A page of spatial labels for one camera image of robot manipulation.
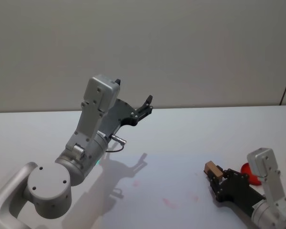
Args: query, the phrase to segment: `white wall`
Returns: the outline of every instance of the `white wall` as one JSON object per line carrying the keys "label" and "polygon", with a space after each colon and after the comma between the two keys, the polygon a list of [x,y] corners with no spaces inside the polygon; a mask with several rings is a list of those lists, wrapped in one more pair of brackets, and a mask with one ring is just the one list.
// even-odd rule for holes
{"label": "white wall", "polygon": [[278,104],[286,1],[0,0],[0,111],[79,109],[99,73],[135,106]]}

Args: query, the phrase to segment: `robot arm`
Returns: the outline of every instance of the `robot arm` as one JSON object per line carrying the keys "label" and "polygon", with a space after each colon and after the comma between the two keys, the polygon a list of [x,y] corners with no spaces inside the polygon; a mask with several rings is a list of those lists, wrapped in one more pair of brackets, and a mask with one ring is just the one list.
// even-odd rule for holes
{"label": "robot arm", "polygon": [[223,170],[208,162],[204,172],[216,200],[235,203],[261,229],[286,229],[286,197],[273,150],[260,148],[247,159],[252,173],[262,182],[265,197],[249,186],[248,174]]}
{"label": "robot arm", "polygon": [[77,128],[55,163],[28,163],[0,190],[0,229],[30,229],[17,220],[27,201],[46,219],[64,215],[72,202],[71,186],[84,181],[107,151],[108,143],[126,143],[116,136],[120,127],[137,125],[151,114],[153,97],[135,110],[117,99],[120,83],[101,75],[89,80]]}

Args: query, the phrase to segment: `table surface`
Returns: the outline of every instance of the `table surface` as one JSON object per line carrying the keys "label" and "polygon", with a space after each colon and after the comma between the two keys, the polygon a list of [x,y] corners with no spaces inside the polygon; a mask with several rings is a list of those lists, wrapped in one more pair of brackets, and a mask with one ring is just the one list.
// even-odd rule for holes
{"label": "table surface", "polygon": [[[0,187],[27,162],[52,163],[79,116],[0,114]],[[213,160],[240,170],[260,147],[273,148],[286,192],[286,106],[155,109],[118,136],[127,140],[125,149],[72,188],[64,216],[43,219],[27,203],[19,219],[32,229],[252,228],[237,208],[214,201],[203,168]]]}

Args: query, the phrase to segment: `small wooden cube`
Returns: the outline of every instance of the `small wooden cube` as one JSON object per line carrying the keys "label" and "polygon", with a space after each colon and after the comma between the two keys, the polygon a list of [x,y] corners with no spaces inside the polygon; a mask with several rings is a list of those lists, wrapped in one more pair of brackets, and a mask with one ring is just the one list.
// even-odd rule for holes
{"label": "small wooden cube", "polygon": [[224,174],[222,173],[222,171],[220,171],[219,168],[217,168],[217,166],[213,163],[213,161],[207,162],[204,166],[205,174],[208,174],[209,170],[211,170],[214,173],[215,177],[217,177],[219,181],[222,181]]}

